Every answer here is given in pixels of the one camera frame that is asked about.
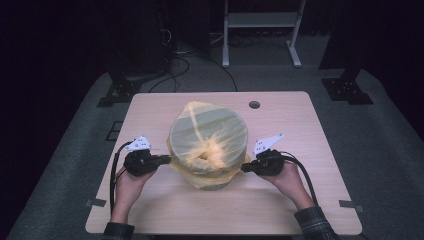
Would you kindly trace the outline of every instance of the hand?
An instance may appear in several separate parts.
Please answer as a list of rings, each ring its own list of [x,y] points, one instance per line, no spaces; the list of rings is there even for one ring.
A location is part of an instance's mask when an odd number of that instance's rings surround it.
[[[128,222],[128,214],[134,202],[140,197],[144,184],[156,171],[136,177],[128,173],[122,167],[116,174],[118,180],[116,183],[116,201],[112,211],[111,222]]]
[[[296,164],[286,161],[283,170],[277,176],[260,177],[272,183],[282,194],[290,198],[296,205],[297,210],[300,211],[315,206],[303,186]]]

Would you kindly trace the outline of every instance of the plastic bag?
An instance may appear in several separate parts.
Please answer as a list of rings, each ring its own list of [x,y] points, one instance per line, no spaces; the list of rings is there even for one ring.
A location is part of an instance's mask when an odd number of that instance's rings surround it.
[[[250,162],[247,127],[233,111],[209,103],[190,102],[175,120],[167,139],[170,165],[203,190],[225,187]]]

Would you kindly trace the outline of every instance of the dark background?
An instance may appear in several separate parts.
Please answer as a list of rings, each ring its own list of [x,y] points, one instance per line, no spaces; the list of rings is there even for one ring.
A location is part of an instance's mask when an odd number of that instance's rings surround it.
[[[170,17],[167,23],[177,29],[179,38],[191,36],[181,29],[181,21],[176,22],[181,18],[178,7],[193,6],[189,13],[207,14],[203,15],[207,19],[202,22],[208,25],[204,29],[222,31],[222,2],[186,0],[173,6],[175,2],[168,3],[172,8],[165,13]],[[234,0],[231,8],[269,11],[292,8],[293,2],[283,5],[270,0],[252,5],[253,0]],[[424,11],[418,3],[308,1],[301,34],[332,31],[320,67],[344,68],[351,61],[360,62],[383,83],[423,137],[424,77],[420,69],[424,39],[418,23],[422,22]],[[105,35],[91,1],[0,0],[0,16],[0,238],[5,238],[85,94],[107,71],[102,56],[113,49],[105,47]]]

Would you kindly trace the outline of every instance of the gray carpet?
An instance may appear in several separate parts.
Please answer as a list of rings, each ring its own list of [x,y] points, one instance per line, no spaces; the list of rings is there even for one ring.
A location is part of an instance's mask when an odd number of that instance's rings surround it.
[[[352,200],[370,239],[424,239],[424,143],[386,95],[382,84],[366,71],[357,78],[374,105],[333,102],[322,78],[341,70],[318,70],[328,37],[299,36],[296,48],[303,68],[294,69],[281,38],[230,48],[230,68],[238,91],[305,91],[312,100]],[[190,50],[187,46],[181,51]],[[190,69],[159,84],[152,92],[235,91],[230,76],[206,58],[184,57]],[[211,57],[221,61],[221,49]],[[186,67],[174,60],[173,73]],[[165,77],[143,84],[148,92]],[[124,120],[128,103],[97,108],[111,80],[101,76],[88,92],[47,169],[8,239],[101,239],[88,234],[85,222],[112,154],[105,138],[114,121]],[[136,235],[134,239],[146,239]],[[363,239],[343,236],[343,239]]]

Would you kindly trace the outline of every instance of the wooden table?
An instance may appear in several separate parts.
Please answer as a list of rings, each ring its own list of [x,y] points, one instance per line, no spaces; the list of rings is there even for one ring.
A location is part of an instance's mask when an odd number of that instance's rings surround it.
[[[114,153],[125,142],[145,135],[152,144],[152,154],[169,154],[166,146],[169,130],[185,104],[191,101],[216,104],[239,114],[249,131],[247,151],[251,159],[255,159],[252,151],[256,139],[284,133],[284,138],[272,148],[287,151],[304,164],[318,202],[335,232],[361,233],[355,209],[340,207],[339,200],[350,201],[350,196],[305,92],[137,94]],[[259,102],[260,107],[250,108],[251,101]],[[122,151],[117,169],[125,156]],[[110,219],[108,194],[112,160],[113,154],[96,197],[108,202],[105,207],[92,207],[86,223],[90,233],[102,233]],[[295,212],[288,198],[254,173],[240,172],[225,188],[202,191],[170,166],[162,165],[134,204],[129,224],[135,225],[136,233],[145,234],[296,235],[301,234],[301,230],[293,216]]]

